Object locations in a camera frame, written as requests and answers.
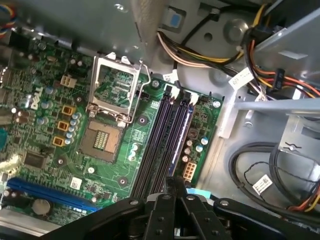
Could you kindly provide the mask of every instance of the metal bracket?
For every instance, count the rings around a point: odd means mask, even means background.
[[[102,66],[106,66],[112,69],[116,69],[122,71],[124,73],[128,73],[133,76],[130,91],[127,93],[127,98],[129,101],[128,107],[120,107],[114,104],[110,104],[99,100],[95,97],[95,91],[99,87],[99,73]],[[145,82],[141,85],[141,89],[136,101],[136,105],[134,106],[133,115],[131,112],[133,110],[133,102],[135,98],[135,93],[138,87],[138,79],[140,75],[141,68],[145,67],[147,75],[148,75],[148,82]],[[143,92],[143,88],[151,83],[151,76],[149,69],[146,65],[140,62],[140,66],[136,69],[133,65],[130,64],[128,58],[123,56],[121,60],[116,60],[115,53],[110,53],[105,57],[94,57],[93,61],[93,68],[92,68],[92,76],[91,76],[91,85],[90,85],[90,94],[89,94],[89,104],[87,106],[87,110],[90,111],[89,116],[91,118],[96,117],[97,113],[105,113],[107,115],[113,116],[117,122],[124,122],[126,124],[131,124],[134,120],[134,116],[136,114],[136,110],[139,104],[139,100],[141,98],[141,94]]]

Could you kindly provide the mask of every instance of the yellow wire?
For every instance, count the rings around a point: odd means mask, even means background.
[[[320,200],[320,194],[316,197],[316,199],[314,200],[312,205],[305,210],[305,212],[310,212],[312,209],[314,209],[316,207],[317,203],[319,202],[319,200]]]
[[[266,4],[263,4],[259,11],[256,13],[256,16],[254,18],[254,21],[253,21],[253,24],[252,26],[255,27],[256,25],[258,25],[259,23],[259,20],[261,18],[261,15],[262,15],[262,12],[263,12],[263,9],[266,7]],[[198,58],[201,58],[201,59],[205,59],[205,60],[209,60],[209,61],[212,61],[212,62],[216,62],[216,63],[223,63],[225,61],[228,61],[230,58],[217,58],[217,57],[209,57],[209,56],[203,56],[203,55],[200,55],[200,54],[196,54],[196,53],[193,53],[193,52],[190,52],[184,48],[181,48],[181,47],[177,47],[180,51],[183,51],[191,56],[194,56],[194,57],[198,57]],[[235,60],[238,60],[240,59],[242,56],[243,56],[243,52],[241,52],[239,54],[239,56],[235,59]]]

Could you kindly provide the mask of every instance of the white sticker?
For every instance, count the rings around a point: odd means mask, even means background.
[[[171,73],[163,74],[162,76],[163,76],[163,80],[171,84],[174,84],[175,81],[179,80],[177,69],[172,70]]]
[[[231,78],[229,80],[229,84],[235,91],[237,91],[253,79],[254,79],[254,76],[251,74],[249,68],[246,67],[237,75],[235,75],[233,78]]]
[[[73,177],[71,180],[70,188],[80,190],[82,180],[77,177]]]
[[[265,174],[259,181],[257,181],[252,187],[256,193],[260,196],[268,187],[272,185],[271,179]]]

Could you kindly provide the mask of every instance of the chip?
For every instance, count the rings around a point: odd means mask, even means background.
[[[112,163],[121,141],[122,129],[96,121],[90,121],[82,139],[83,154]]]
[[[13,139],[13,143],[14,143],[14,144],[20,144],[20,137],[16,136],[16,137]]]
[[[24,159],[24,164],[37,168],[42,169],[46,163],[46,159],[42,155],[38,155],[36,153],[27,152]]]

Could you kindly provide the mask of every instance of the gray metal panel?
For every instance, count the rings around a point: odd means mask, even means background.
[[[320,8],[268,38],[255,49],[255,62],[270,70],[319,83]]]
[[[152,58],[152,41],[166,0],[14,2],[19,6],[20,21],[36,27],[42,33],[59,36],[67,42],[77,40],[82,46],[95,51],[113,51],[128,56],[133,62],[138,62],[140,58],[148,62]]]

